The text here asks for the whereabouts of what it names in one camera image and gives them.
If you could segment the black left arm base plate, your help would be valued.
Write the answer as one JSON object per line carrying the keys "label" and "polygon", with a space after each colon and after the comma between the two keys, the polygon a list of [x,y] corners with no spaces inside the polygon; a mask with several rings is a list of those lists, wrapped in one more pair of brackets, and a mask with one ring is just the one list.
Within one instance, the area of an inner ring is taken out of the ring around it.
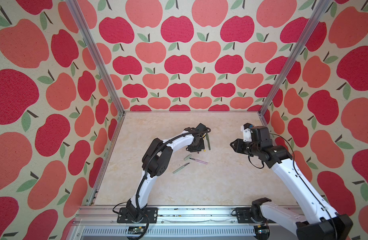
{"label": "black left arm base plate", "polygon": [[120,208],[120,213],[118,214],[117,223],[119,224],[156,224],[158,217],[158,208],[148,208],[142,209],[143,215],[140,214],[137,209],[129,210],[128,208]]}

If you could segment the purple pen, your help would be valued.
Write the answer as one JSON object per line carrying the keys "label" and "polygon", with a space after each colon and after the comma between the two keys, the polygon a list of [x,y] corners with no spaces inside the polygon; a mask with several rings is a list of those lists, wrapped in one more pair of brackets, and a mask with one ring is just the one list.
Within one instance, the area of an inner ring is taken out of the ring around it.
{"label": "purple pen", "polygon": [[205,161],[202,161],[202,160],[198,160],[198,159],[194,159],[194,158],[190,158],[190,160],[193,160],[195,162],[198,162],[198,163],[201,163],[201,164],[204,164],[204,165],[207,165],[208,162],[205,162]]}

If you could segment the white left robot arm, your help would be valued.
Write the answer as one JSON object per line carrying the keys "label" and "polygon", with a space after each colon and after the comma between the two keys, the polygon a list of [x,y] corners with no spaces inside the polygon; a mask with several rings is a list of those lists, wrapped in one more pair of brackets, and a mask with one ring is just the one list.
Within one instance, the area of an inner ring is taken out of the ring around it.
{"label": "white left robot arm", "polygon": [[172,154],[184,148],[190,153],[205,149],[204,138],[211,129],[203,124],[185,128],[179,135],[161,140],[155,138],[142,158],[142,176],[135,194],[127,201],[129,219],[140,222],[146,219],[145,208],[153,186],[159,176],[168,168]]}

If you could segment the light green pen cap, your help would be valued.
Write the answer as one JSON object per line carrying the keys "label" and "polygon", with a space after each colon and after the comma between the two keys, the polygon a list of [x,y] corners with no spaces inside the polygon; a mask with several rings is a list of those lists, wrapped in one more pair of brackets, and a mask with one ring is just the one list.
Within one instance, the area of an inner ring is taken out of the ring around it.
{"label": "light green pen cap", "polygon": [[187,155],[187,156],[184,158],[184,160],[185,160],[185,161],[190,160],[190,159],[191,159],[191,157],[192,157],[192,155]]}

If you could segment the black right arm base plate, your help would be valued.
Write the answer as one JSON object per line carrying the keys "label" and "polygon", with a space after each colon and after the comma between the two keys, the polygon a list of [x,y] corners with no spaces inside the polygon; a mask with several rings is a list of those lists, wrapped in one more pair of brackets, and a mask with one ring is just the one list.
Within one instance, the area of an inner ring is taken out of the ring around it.
{"label": "black right arm base plate", "polygon": [[244,207],[235,208],[231,215],[237,218],[239,224],[257,224],[252,213],[251,207]]}

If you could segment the light green pen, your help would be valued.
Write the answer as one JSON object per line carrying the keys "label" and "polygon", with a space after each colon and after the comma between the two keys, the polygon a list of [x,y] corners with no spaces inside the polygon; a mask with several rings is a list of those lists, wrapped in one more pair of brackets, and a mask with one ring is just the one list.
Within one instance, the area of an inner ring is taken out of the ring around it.
{"label": "light green pen", "polygon": [[183,166],[179,167],[178,169],[173,171],[173,174],[178,173],[179,171],[183,170],[186,166],[188,166],[190,163],[186,163]]}

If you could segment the dark green pen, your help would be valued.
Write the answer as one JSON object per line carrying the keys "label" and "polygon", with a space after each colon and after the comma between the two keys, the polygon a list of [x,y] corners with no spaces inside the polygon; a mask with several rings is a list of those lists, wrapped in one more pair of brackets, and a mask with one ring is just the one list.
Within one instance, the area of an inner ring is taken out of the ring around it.
{"label": "dark green pen", "polygon": [[208,146],[208,150],[211,150],[211,145],[210,145],[210,138],[209,138],[209,134],[206,134],[206,141],[207,141],[207,146]]}

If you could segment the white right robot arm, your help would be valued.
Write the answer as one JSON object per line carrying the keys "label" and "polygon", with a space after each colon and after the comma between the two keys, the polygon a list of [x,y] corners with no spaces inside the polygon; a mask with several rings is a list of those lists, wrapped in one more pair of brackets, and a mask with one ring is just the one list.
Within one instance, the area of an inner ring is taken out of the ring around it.
{"label": "white right robot arm", "polygon": [[293,233],[299,240],[345,240],[353,222],[347,214],[339,214],[314,189],[301,173],[291,154],[283,146],[268,141],[246,142],[236,139],[230,146],[236,153],[259,157],[283,181],[303,215],[280,207],[268,198],[257,199],[251,205],[255,223],[271,220]]}

